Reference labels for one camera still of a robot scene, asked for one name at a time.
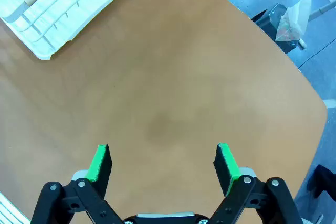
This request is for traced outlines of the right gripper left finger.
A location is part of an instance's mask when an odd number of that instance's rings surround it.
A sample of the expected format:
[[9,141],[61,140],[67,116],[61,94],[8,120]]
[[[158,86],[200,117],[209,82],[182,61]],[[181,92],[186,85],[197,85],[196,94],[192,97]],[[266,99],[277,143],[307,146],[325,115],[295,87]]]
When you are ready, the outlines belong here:
[[123,223],[104,199],[111,170],[109,146],[99,145],[84,177],[66,186],[43,185],[31,223],[70,223],[77,212],[85,212],[92,223]]

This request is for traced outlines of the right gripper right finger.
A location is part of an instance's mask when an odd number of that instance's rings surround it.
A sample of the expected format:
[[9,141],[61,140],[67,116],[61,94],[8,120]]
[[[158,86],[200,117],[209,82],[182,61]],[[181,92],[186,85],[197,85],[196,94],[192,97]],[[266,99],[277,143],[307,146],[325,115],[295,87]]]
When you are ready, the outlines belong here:
[[236,223],[246,208],[255,209],[262,223],[302,223],[285,181],[266,182],[242,174],[227,144],[219,143],[213,161],[224,199],[208,223]]

